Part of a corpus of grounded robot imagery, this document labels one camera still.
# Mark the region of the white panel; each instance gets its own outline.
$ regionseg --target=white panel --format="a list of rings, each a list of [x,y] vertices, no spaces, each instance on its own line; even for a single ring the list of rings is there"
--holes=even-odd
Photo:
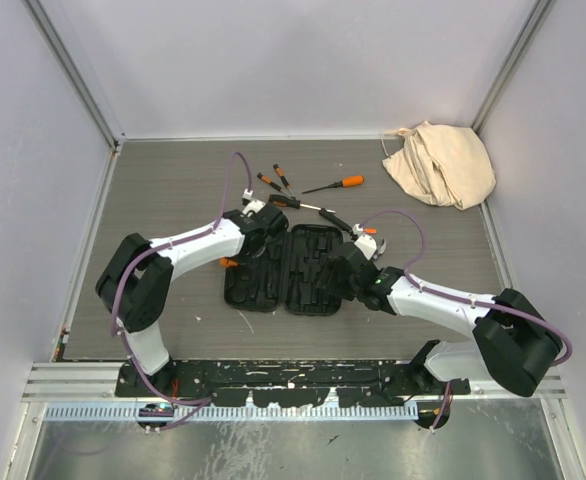
[[[469,125],[533,5],[61,1],[129,138]]]
[[[557,2],[483,137],[519,286],[574,342],[560,370],[586,439],[586,0]]]
[[[22,2],[0,0],[0,470],[46,360],[108,147]]]

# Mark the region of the wire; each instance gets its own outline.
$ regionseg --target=wire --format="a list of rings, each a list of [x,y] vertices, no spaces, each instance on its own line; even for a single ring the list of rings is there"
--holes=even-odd
[[[540,327],[545,328],[549,332],[557,335],[562,340],[562,342],[564,343],[564,345],[566,347],[566,350],[564,351],[564,355],[562,355],[560,358],[556,359],[553,363],[551,363],[551,365],[552,366],[560,365],[560,364],[566,362],[569,358],[571,358],[571,355],[573,355],[573,344],[571,343],[569,338],[559,328],[557,328],[554,325],[551,325],[550,323],[545,322],[541,318],[538,318],[538,317],[531,315],[529,313],[526,313],[526,312],[522,312],[521,310],[517,310],[515,308],[506,307],[504,305],[498,305],[497,303],[488,303],[488,302],[480,302],[480,301],[475,301],[473,303],[471,301],[471,299],[469,299],[469,298],[460,297],[458,295],[453,295],[453,294],[450,294],[447,292],[442,292],[442,291],[437,290],[435,288],[420,285],[418,283],[418,281],[415,280],[415,278],[413,278],[413,276],[409,273],[409,267],[411,267],[415,263],[417,263],[424,256],[424,253],[426,252],[426,233],[424,231],[424,228],[422,228],[422,225],[420,224],[420,222],[418,222],[418,220],[410,213],[405,212],[403,210],[395,210],[395,209],[382,210],[381,212],[378,212],[375,215],[372,215],[369,218],[367,218],[366,220],[364,220],[360,224],[360,226],[362,228],[364,228],[366,226],[366,224],[369,223],[371,220],[373,220],[374,218],[377,218],[380,215],[383,215],[385,213],[398,213],[400,215],[404,215],[406,218],[411,220],[411,222],[413,222],[413,225],[415,225],[418,232],[420,233],[420,237],[422,239],[422,247],[420,248],[420,253],[418,253],[415,257],[413,257],[411,260],[406,262],[403,267],[404,276],[411,283],[411,285],[419,288],[420,290],[422,290],[424,292],[430,293],[432,295],[436,295],[441,298],[446,298],[447,300],[453,300],[454,302],[463,303],[465,305],[475,304],[478,307],[489,308],[492,310],[498,310],[500,312],[504,312],[504,313],[508,313],[510,315],[515,315],[517,317],[520,317],[524,320],[527,320],[531,323],[534,323],[535,325],[539,325]]]
[[[124,349],[126,350],[129,361],[131,362],[131,365],[133,365],[135,367],[135,369],[137,370],[137,373],[138,373],[139,377],[142,379],[142,381],[144,382],[144,385],[146,385],[146,387],[155,396],[157,396],[157,397],[159,397],[169,403],[172,403],[175,405],[182,405],[182,406],[197,406],[197,408],[195,408],[194,410],[189,412],[189,414],[187,414],[185,417],[181,418],[180,420],[176,420],[175,422],[170,423],[164,427],[161,427],[160,430],[170,430],[170,429],[175,428],[179,425],[182,425],[184,422],[186,422],[186,420],[188,420],[193,415],[195,415],[202,407],[204,407],[205,405],[208,405],[211,402],[211,399],[207,397],[207,398],[199,398],[197,400],[177,400],[175,398],[171,398],[171,397],[168,397],[167,395],[164,395],[157,388],[155,388],[155,386],[151,383],[151,381],[148,379],[148,377],[144,373],[144,370],[142,369],[140,362],[135,357],[135,354],[133,353],[133,350],[131,349],[129,342],[127,341],[126,336],[124,335],[123,328],[121,328],[117,324],[118,313],[120,311],[120,304],[122,302],[122,296],[124,294],[124,288],[126,286],[126,282],[128,281],[129,277],[131,276],[131,274],[133,273],[135,268],[145,258],[149,257],[150,255],[153,255],[154,253],[160,252],[162,250],[166,250],[167,248],[172,248],[172,247],[175,247],[178,245],[183,245],[187,242],[197,240],[198,238],[203,238],[203,237],[209,235],[210,233],[212,233],[218,227],[218,225],[222,221],[222,215],[224,214],[224,205],[226,204],[226,198],[228,196],[229,182],[230,182],[230,177],[231,177],[231,169],[232,169],[235,161],[237,160],[237,158],[242,160],[242,162],[244,164],[244,168],[246,170],[246,174],[247,174],[247,178],[248,178],[247,189],[249,191],[252,189],[253,179],[251,176],[251,168],[249,167],[249,164],[246,161],[246,158],[244,157],[244,155],[242,155],[240,152],[234,152],[233,155],[231,155],[231,158],[229,158],[228,164],[226,166],[226,179],[224,181],[224,190],[222,191],[222,202],[220,205],[220,211],[219,211],[217,217],[215,217],[215,219],[213,220],[211,228],[209,228],[208,230],[205,230],[203,232],[193,234],[189,237],[181,238],[180,240],[177,240],[172,243],[167,242],[167,243],[163,243],[161,245],[155,246],[153,248],[149,248],[148,250],[144,251],[143,253],[141,253],[140,255],[135,257],[133,259],[133,261],[131,263],[129,263],[128,266],[126,267],[126,269],[124,270],[124,273],[122,274],[122,278],[120,279],[120,282],[118,283],[118,286],[117,286],[117,290],[115,292],[115,298],[113,299],[113,309],[111,310],[111,323],[110,323],[111,336],[116,336],[116,335],[118,335],[118,333],[120,334],[120,337],[122,338],[122,344],[124,345]]]
[[[435,417],[435,420],[433,421],[433,425],[431,425],[429,427],[429,430],[431,430],[431,432],[433,432],[433,433],[435,433],[435,429],[438,426],[438,424],[440,423],[440,419],[442,418],[442,415],[444,415],[444,409],[448,408],[447,402],[448,402],[450,394],[451,394],[451,382],[446,382],[446,387],[444,388],[444,396],[442,397],[442,405],[440,405],[440,411],[437,412],[437,416]]]

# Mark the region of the screwdriver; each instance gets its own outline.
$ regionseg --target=screwdriver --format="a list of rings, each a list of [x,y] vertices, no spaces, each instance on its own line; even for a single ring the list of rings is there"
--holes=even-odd
[[[284,184],[286,189],[289,191],[291,196],[293,198],[295,198],[295,194],[293,193],[293,190],[291,190],[291,184],[286,179],[286,177],[284,176],[284,172],[282,171],[282,169],[280,168],[280,166],[277,163],[275,165],[273,165],[273,170],[275,170],[275,173],[277,173],[277,176],[280,177],[280,180],[282,180],[282,183]]]
[[[300,207],[310,208],[313,210],[322,210],[320,207],[314,207],[313,205],[306,205],[305,203],[301,203],[299,200],[294,198],[289,198],[285,195],[269,195],[269,202],[277,205],[278,207],[291,207],[300,209]],[[330,213],[335,213],[335,210],[326,210]]]
[[[327,185],[326,187],[314,188],[313,190],[307,190],[306,192],[302,193],[317,192],[318,190],[324,190],[326,188],[357,187],[358,185],[362,185],[363,183],[364,177],[362,175],[355,175],[354,177],[346,177],[344,180],[332,183],[331,185]]]
[[[273,187],[274,189],[276,189],[278,192],[284,193],[284,190],[282,190],[282,187],[280,187],[277,183],[271,181],[271,179],[269,177],[267,177],[266,175],[262,175],[261,173],[258,173],[257,174],[257,178],[259,178],[260,180],[262,180],[267,185],[270,185],[271,187]]]

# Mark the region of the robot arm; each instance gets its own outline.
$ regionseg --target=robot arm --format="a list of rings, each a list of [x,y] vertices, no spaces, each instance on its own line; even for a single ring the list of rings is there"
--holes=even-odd
[[[333,221],[330,215],[322,216]],[[524,295],[512,289],[498,296],[476,295],[412,274],[409,280],[399,268],[380,270],[371,260],[375,240],[358,225],[349,232],[354,242],[331,252],[320,275],[320,288],[343,299],[357,298],[371,310],[421,318],[472,338],[474,342],[461,344],[427,343],[428,351],[421,352],[423,366],[437,380],[493,378],[516,395],[530,397],[535,392],[560,353],[562,341],[544,326],[501,311],[510,307],[541,318]],[[434,290],[440,295],[429,293]],[[469,299],[469,304],[455,298]]]
[[[126,267],[144,251],[169,245],[149,255],[138,265],[140,275],[128,278],[117,318],[142,370],[160,389],[164,386],[163,378],[171,378],[170,372],[162,375],[162,370],[169,365],[170,356],[158,323],[171,282],[212,260],[231,257],[241,263],[258,256],[270,237],[288,228],[287,218],[277,207],[253,200],[250,192],[244,198],[244,210],[224,213],[215,229],[213,224],[209,224],[173,237],[150,241],[137,233],[127,236],[96,285],[97,294],[111,311]],[[180,243],[188,237],[195,238]]]

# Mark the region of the black and orange screwdriver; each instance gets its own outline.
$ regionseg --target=black and orange screwdriver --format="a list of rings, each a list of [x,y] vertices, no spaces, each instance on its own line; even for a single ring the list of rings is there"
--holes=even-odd
[[[314,188],[313,190],[307,190],[306,192],[302,193],[317,192],[319,190],[324,190],[326,188],[357,187],[358,185],[362,185],[363,183],[364,177],[362,175],[355,175],[354,177],[346,177],[344,180],[332,183],[331,185],[327,185],[326,187]]]
[[[266,175],[262,175],[261,173],[257,174],[257,178],[259,178],[260,180],[262,180],[264,183],[266,183],[267,185],[270,185],[271,188],[274,188],[275,190],[277,190],[280,193],[284,193],[286,195],[286,193],[284,192],[284,190],[282,190],[282,187],[280,187],[277,183],[273,182],[269,177],[267,177]]]
[[[295,198],[295,194],[293,193],[293,190],[291,190],[291,184],[286,179],[286,177],[284,176],[284,172],[282,171],[282,169],[280,168],[280,166],[277,163],[275,165],[273,165],[273,170],[275,170],[275,173],[277,173],[277,176],[280,177],[280,180],[282,180],[282,183],[284,184],[286,189],[289,191],[291,196],[293,198]]]
[[[326,210],[320,207],[314,207],[313,205],[307,205],[305,203],[301,203],[299,200],[295,198],[287,197],[286,195],[269,195],[269,203],[273,205],[277,205],[278,207],[290,207],[295,208],[297,210],[300,207],[310,208],[312,210]],[[329,213],[335,213],[335,210],[326,210]]]

